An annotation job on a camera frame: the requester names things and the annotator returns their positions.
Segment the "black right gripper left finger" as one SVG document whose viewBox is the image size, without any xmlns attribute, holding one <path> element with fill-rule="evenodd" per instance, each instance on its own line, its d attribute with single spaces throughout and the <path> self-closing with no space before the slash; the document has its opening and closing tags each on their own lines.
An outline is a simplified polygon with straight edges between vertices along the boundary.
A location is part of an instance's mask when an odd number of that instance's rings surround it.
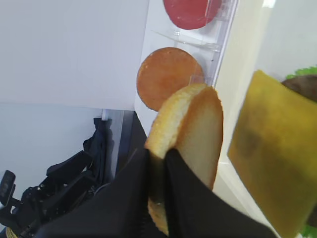
<svg viewBox="0 0 317 238">
<path fill-rule="evenodd" d="M 39 238 L 143 238 L 149 152 L 136 149 L 113 182 L 88 202 L 39 229 Z"/>
</svg>

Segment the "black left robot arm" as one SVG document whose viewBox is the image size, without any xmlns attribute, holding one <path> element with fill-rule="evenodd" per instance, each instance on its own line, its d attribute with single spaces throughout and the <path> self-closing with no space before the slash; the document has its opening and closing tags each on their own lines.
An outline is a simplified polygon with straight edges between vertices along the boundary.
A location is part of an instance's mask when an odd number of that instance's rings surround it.
<svg viewBox="0 0 317 238">
<path fill-rule="evenodd" d="M 95 133 L 84 149 L 47 169 L 38 186 L 13 197 L 15 174 L 0 179 L 3 238 L 160 238 L 147 209 L 146 140 L 133 120 L 130 151 L 116 176 L 106 180 L 107 121 L 95 119 Z"/>
</svg>

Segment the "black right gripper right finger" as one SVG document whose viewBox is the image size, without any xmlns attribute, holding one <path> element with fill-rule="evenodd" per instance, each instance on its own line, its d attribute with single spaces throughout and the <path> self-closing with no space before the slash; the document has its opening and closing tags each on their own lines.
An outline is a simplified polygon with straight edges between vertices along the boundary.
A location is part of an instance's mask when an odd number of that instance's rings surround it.
<svg viewBox="0 0 317 238">
<path fill-rule="evenodd" d="M 209 190 L 180 153 L 165 156 L 165 210 L 171 238 L 274 238 L 267 226 L 234 209 Z"/>
</svg>

